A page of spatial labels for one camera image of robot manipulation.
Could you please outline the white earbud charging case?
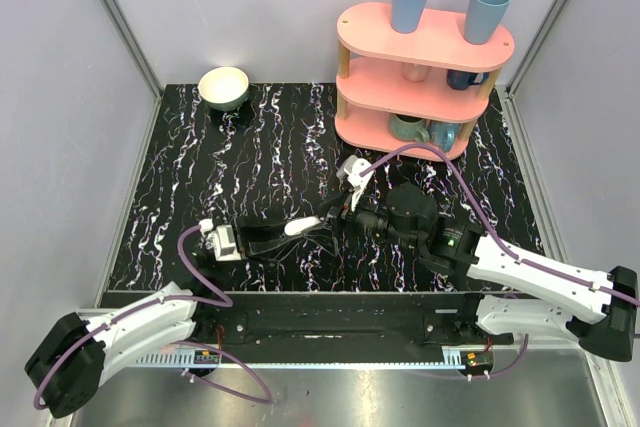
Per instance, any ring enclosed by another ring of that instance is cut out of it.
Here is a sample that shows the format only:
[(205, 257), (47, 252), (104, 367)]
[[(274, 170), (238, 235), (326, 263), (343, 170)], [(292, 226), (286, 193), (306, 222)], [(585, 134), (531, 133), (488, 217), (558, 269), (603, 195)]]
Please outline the white earbud charging case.
[(293, 237), (310, 231), (311, 229), (321, 224), (322, 220), (317, 216), (296, 218), (288, 221), (285, 224), (284, 233), (289, 237)]

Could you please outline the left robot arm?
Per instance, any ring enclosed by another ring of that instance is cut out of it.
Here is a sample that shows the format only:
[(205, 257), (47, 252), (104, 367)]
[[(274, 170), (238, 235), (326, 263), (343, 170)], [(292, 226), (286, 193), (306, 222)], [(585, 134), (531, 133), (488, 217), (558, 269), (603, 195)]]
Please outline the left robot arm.
[(202, 220), (179, 236), (177, 250), (189, 273), (208, 290), (208, 296), (197, 296), (170, 282), (158, 292), (111, 313), (89, 320), (77, 312), (61, 317), (25, 365), (25, 373), (36, 389), (35, 409), (46, 410), (56, 419), (64, 418), (84, 406), (99, 387), (121, 370), (174, 345), (202, 353), (206, 367), (229, 360), (255, 379), (264, 393), (261, 397), (247, 395), (247, 400), (262, 404), (272, 401), (271, 391), (254, 370), (222, 350), (219, 343), (203, 343), (214, 335), (216, 319), (198, 307), (230, 308), (233, 302), (190, 261), (185, 241), (194, 234), (212, 247), (217, 261), (239, 260), (245, 250), (239, 228)]

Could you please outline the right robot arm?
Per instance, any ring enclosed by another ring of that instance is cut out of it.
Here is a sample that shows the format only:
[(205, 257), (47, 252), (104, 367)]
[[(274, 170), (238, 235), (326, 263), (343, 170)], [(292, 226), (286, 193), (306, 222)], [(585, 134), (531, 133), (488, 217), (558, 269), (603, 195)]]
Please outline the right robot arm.
[(608, 272), (555, 261), (511, 245), (470, 222), (438, 212), (435, 199), (405, 183), (389, 191), (383, 210), (357, 206), (354, 190), (322, 203), (321, 217), (334, 229), (351, 229), (371, 239), (413, 251), (435, 273), (465, 276), (512, 288), (519, 300), (478, 294), (474, 309), (454, 318), (466, 343), (487, 334), (523, 333), (575, 341), (604, 359), (632, 359), (637, 275), (618, 266)]

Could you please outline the black marble mat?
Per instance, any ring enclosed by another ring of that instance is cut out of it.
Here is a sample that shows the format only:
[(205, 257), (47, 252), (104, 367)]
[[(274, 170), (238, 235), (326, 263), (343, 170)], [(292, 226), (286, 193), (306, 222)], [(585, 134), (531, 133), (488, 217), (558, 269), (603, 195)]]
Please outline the black marble mat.
[[(354, 153), (334, 128), (331, 83), (255, 84), (241, 109), (215, 112), (190, 84), (170, 85), (157, 116), (107, 287), (151, 291), (189, 273), (179, 251), (195, 238), (180, 234), (199, 220), (304, 217), (339, 193), (336, 172)], [(412, 182), (434, 196), (440, 211), (474, 218), (468, 185), (498, 235), (541, 252), (511, 133), (497, 96), (476, 125), (453, 169), (399, 157), (372, 177), (362, 204), (378, 205), (394, 186)], [(218, 277), (240, 291), (453, 291), (481, 283), (423, 271), (401, 248), (360, 236), (344, 237), (330, 255), (298, 244), (282, 261), (245, 262)]]

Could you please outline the teal glazed mug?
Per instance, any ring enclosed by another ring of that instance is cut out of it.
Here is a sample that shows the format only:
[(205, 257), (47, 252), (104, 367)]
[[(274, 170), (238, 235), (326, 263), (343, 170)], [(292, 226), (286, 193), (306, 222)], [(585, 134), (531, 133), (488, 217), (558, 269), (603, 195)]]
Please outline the teal glazed mug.
[(419, 117), (391, 114), (389, 116), (389, 131), (394, 138), (400, 141), (423, 143), (430, 141), (428, 121)]

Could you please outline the light blue butterfly mug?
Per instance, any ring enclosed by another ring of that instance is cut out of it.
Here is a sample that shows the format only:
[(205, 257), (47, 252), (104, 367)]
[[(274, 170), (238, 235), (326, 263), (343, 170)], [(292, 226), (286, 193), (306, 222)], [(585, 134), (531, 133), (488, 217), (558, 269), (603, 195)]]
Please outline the light blue butterfly mug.
[(428, 132), (430, 142), (443, 152), (449, 152), (456, 140), (458, 127), (453, 123), (432, 121)]

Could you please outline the pink three-tier shelf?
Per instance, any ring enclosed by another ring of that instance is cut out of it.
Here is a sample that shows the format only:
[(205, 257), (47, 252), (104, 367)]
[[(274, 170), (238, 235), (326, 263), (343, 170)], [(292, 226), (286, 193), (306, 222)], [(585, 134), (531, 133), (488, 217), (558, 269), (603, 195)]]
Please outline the pink three-tier shelf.
[[(391, 26), (388, 3), (365, 2), (346, 9), (337, 20), (337, 135), (355, 147), (390, 152), (402, 144), (389, 131), (391, 114), (453, 123), (460, 130), (446, 155), (459, 157), (515, 50), (514, 38), (504, 26), (498, 26), (485, 44), (467, 42), (464, 20), (459, 12), (427, 9), (418, 28), (403, 34)], [(406, 80), (403, 63), (429, 66), (427, 78)], [(488, 73), (489, 78), (456, 91), (446, 83), (448, 70)]]

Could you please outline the green white bowl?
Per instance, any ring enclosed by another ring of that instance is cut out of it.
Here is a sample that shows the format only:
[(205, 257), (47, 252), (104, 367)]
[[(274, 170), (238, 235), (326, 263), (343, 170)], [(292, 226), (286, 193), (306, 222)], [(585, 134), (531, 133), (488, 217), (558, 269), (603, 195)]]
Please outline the green white bowl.
[(249, 77), (237, 67), (217, 67), (198, 83), (201, 99), (220, 112), (237, 110), (248, 98)]

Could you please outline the pink mug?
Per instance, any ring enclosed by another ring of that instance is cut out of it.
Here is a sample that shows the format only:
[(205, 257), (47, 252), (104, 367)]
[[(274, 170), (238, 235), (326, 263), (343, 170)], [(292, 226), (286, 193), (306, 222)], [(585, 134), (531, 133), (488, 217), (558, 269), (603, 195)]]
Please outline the pink mug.
[(430, 67), (421, 64), (403, 63), (402, 75), (410, 82), (422, 82), (424, 81), (430, 71)]

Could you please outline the dark blue mug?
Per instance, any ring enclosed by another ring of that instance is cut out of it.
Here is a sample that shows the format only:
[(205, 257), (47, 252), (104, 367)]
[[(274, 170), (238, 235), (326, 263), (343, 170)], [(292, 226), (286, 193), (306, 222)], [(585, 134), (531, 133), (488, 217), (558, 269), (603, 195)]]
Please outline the dark blue mug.
[(446, 83), (453, 90), (463, 91), (469, 87), (484, 84), (488, 78), (488, 73), (448, 70), (446, 74)]

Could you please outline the right blue tumbler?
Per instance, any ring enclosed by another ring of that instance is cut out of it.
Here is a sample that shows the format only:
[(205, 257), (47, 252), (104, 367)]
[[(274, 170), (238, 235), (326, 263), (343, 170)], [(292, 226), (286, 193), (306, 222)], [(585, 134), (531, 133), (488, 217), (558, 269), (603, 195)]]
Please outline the right blue tumbler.
[(502, 21), (511, 0), (469, 0), (463, 37), (474, 45), (487, 43)]

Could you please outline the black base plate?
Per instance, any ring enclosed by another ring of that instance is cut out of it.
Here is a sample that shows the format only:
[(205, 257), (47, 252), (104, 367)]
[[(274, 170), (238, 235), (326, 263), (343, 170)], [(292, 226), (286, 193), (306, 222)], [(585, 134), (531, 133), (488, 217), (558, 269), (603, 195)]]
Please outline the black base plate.
[(511, 345), (476, 326), (478, 293), (234, 293), (233, 305), (200, 303), (192, 342), (246, 345), (264, 338), (398, 337), (431, 345)]

